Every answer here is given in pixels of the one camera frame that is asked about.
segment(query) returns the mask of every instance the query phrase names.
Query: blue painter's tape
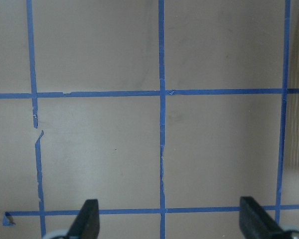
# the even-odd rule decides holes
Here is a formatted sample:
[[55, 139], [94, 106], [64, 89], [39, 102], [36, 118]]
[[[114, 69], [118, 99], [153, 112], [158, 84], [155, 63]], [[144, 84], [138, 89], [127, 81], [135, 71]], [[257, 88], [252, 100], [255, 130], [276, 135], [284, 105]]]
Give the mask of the blue painter's tape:
[[0, 93], [0, 99], [31, 99], [31, 93]]
[[[275, 206], [264, 206], [265, 210], [275, 210]], [[239, 207], [207, 207], [207, 208], [168, 208], [166, 213], [215, 213], [238, 212]]]
[[288, 89], [288, 94], [299, 94], [299, 89]]
[[42, 92], [38, 98], [159, 96], [160, 91]]
[[282, 89], [216, 89], [216, 90], [167, 90], [167, 96], [174, 95], [253, 95], [281, 94]]
[[41, 145], [40, 139], [44, 135], [41, 132], [38, 140], [35, 143], [35, 160], [36, 160], [36, 170], [37, 170], [37, 181], [38, 181], [38, 195], [39, 195], [39, 211], [40, 211], [40, 225], [41, 225], [41, 236], [45, 235], [45, 214], [44, 214], [44, 195], [43, 195], [43, 185], [42, 185], [42, 165], [41, 165]]
[[15, 212], [6, 212], [6, 214], [12, 217], [40, 216], [39, 211], [15, 211]]
[[160, 85], [160, 113], [159, 113], [159, 128], [160, 128], [160, 149], [159, 149], [159, 209], [160, 209], [160, 239], [165, 239], [165, 193], [164, 193], [164, 163], [163, 154], [165, 147], [165, 107], [166, 107], [166, 92], [165, 92], [165, 46], [164, 46], [164, 0], [158, 0], [158, 56], [159, 56], [159, 85]]
[[70, 210], [70, 211], [47, 211], [45, 212], [46, 216], [76, 216], [79, 214], [79, 210]]
[[[60, 215], [78, 215], [78, 210], [72, 211], [48, 211], [46, 216], [60, 216]], [[159, 209], [103, 209], [100, 210], [100, 215], [114, 215], [114, 214], [159, 214]]]
[[281, 210], [299, 210], [299, 205], [281, 205]]
[[[263, 206], [267, 211], [275, 210], [276, 206]], [[282, 210], [299, 209], [299, 205], [285, 205]], [[166, 208], [165, 213], [211, 213], [211, 212], [238, 212], [239, 207], [207, 207], [207, 208]], [[160, 214], [160, 208], [153, 209], [102, 209], [100, 215], [119, 215], [119, 214]], [[40, 211], [28, 212], [6, 212], [9, 216], [40, 216]], [[79, 210], [65, 210], [65, 211], [46, 211], [45, 216], [76, 216]]]
[[28, 27], [28, 48], [30, 61], [30, 79], [33, 107], [33, 126], [38, 128], [38, 99], [35, 79], [35, 56], [34, 56], [34, 38], [33, 38], [33, 17], [32, 17], [32, 0], [26, 0], [26, 16]]
[[290, 11], [291, 11], [291, 0], [286, 0], [285, 1], [283, 93], [282, 93], [282, 105], [281, 105], [279, 158], [278, 158], [278, 174], [277, 174], [277, 189], [276, 189], [275, 220], [277, 223], [279, 223], [279, 221], [280, 221], [281, 192], [282, 192], [284, 150], [285, 150], [285, 132], [286, 132], [287, 96], [288, 96], [288, 73], [289, 73], [288, 68], [289, 68]]
[[2, 219], [2, 225], [6, 226], [6, 227], [12, 227], [15, 225], [14, 222], [12, 222], [11, 220], [9, 220], [8, 217], [11, 217], [11, 214], [9, 213], [5, 213]]

